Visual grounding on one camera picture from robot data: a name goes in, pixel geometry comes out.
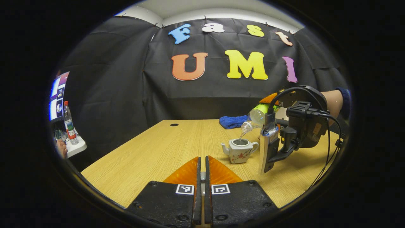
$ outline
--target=plastic bottle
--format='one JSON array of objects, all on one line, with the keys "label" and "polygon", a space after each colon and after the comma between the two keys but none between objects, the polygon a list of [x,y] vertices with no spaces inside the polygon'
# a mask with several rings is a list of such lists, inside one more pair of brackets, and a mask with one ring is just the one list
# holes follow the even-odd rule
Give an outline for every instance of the plastic bottle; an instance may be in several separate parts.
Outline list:
[{"label": "plastic bottle", "polygon": [[[260,128],[264,124],[264,115],[267,113],[269,104],[258,104],[249,112],[247,121],[243,122],[241,126],[242,135],[253,130],[254,128]],[[279,107],[273,106],[274,112],[277,112]]]},{"label": "plastic bottle", "polygon": [[68,133],[69,140],[72,145],[76,145],[79,143],[79,140],[76,137],[75,128],[73,127],[72,115],[70,114],[70,109],[68,106],[69,102],[65,101],[63,104],[65,106],[63,110],[63,120],[65,121],[66,132]]}]

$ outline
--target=yellow letter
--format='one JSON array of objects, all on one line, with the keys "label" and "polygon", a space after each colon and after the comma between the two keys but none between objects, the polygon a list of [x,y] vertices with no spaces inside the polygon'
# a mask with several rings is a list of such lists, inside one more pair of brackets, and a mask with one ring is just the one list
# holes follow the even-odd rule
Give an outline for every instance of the yellow letter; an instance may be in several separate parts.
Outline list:
[{"label": "yellow letter", "polygon": [[249,59],[246,60],[237,50],[226,50],[225,54],[229,56],[230,70],[227,74],[228,78],[240,78],[238,67],[241,69],[245,78],[248,78],[253,68],[252,78],[267,80],[267,74],[264,71],[263,57],[260,52],[250,53]]},{"label": "yellow letter", "polygon": [[264,33],[262,32],[262,29],[259,26],[248,24],[246,27],[248,28],[248,32],[251,35],[254,35],[257,37],[264,37]]}]

